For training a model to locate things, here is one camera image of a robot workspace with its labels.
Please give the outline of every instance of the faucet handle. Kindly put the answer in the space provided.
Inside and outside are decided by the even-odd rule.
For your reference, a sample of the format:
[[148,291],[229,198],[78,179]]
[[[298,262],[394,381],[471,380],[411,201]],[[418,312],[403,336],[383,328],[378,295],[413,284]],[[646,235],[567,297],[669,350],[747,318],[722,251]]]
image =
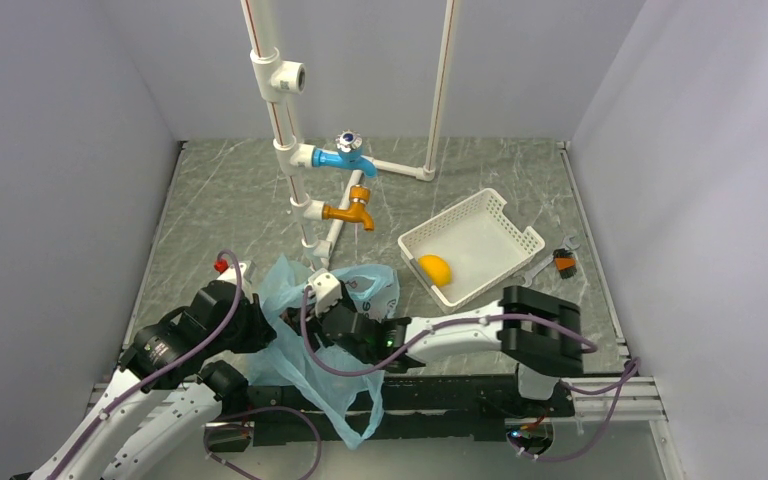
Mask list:
[[354,161],[363,155],[363,139],[357,133],[345,130],[337,137],[336,141],[337,154],[340,155],[340,158]]

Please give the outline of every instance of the basket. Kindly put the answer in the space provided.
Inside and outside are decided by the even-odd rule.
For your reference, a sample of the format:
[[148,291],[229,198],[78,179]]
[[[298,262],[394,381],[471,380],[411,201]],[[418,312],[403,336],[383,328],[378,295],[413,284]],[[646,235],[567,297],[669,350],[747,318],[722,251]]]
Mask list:
[[[505,216],[499,192],[485,188],[399,236],[402,259],[444,313],[452,313],[524,267],[546,245],[533,228],[520,231]],[[437,255],[452,270],[443,287],[417,262]]]

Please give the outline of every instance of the wrench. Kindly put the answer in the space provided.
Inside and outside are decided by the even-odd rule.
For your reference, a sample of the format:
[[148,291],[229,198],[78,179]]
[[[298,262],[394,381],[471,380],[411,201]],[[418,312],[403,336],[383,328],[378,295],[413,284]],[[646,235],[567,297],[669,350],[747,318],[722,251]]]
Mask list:
[[[564,241],[561,242],[561,246],[558,248],[566,248],[567,250],[575,250],[576,248],[580,247],[580,243],[576,243],[573,241],[573,238],[577,237],[577,235],[567,235],[564,237]],[[555,260],[555,256],[553,254],[549,254],[544,258],[543,260],[540,260],[536,265],[529,268],[528,270],[516,273],[514,274],[514,277],[521,278],[522,279],[522,286],[523,287],[530,287],[532,283],[534,283],[534,277],[537,276],[538,273],[542,272],[544,268],[548,267],[553,261]]]

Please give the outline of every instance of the gray marble table top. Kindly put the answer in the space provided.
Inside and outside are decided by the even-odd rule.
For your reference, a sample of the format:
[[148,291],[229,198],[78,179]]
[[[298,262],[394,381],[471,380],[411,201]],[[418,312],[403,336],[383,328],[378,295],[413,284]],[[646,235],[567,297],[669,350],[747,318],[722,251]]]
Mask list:
[[[308,143],[323,145],[324,141],[311,139]],[[365,139],[368,155],[411,166],[423,163],[426,143],[425,138]],[[375,231],[361,228],[356,234],[353,225],[344,227],[332,268],[364,263],[392,266],[401,284],[397,313],[441,315],[402,261],[397,238],[477,191],[494,188],[515,207],[525,224],[545,239],[546,248],[534,261],[557,248],[564,235],[580,235],[577,275],[562,280],[550,266],[535,279],[532,288],[581,307],[582,333],[599,345],[598,352],[585,356],[586,372],[621,371],[608,305],[556,142],[443,138],[440,145],[437,176],[430,183],[386,172],[364,180],[371,189],[368,210],[375,220]],[[253,260],[258,265],[256,283],[279,255],[302,259],[298,227],[290,215],[286,182],[271,140],[191,141],[185,145],[180,162],[133,331],[156,322],[178,305],[189,304],[193,294],[215,278],[213,256],[222,248],[230,248],[240,260]],[[304,176],[312,198],[336,204],[349,172],[314,169]],[[325,235],[326,227],[324,222],[316,226],[320,236]],[[503,281],[465,308],[498,298],[504,286],[514,283]],[[507,373],[514,366],[515,362],[501,353],[487,352],[453,356],[409,374]]]

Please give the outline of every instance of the plastic bag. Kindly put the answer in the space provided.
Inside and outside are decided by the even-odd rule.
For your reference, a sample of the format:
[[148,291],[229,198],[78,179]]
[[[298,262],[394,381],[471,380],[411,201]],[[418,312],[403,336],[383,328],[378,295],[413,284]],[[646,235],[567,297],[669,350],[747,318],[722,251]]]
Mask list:
[[[359,265],[331,273],[346,283],[358,311],[375,319],[392,317],[395,313],[399,301],[399,281],[391,267]],[[384,372],[362,377],[339,377],[313,363],[302,338],[279,317],[288,307],[301,306],[302,289],[310,274],[310,269],[298,262],[288,261],[283,255],[267,273],[258,295],[263,314],[275,329],[277,338],[266,349],[249,356],[243,373],[251,385],[293,385],[298,388],[305,398],[322,409],[346,446],[354,450],[381,423],[384,415],[381,398]],[[366,367],[337,346],[320,349],[316,354],[325,364],[339,370]],[[369,425],[359,434],[346,423],[345,416],[357,394],[365,390],[372,398],[372,411]]]

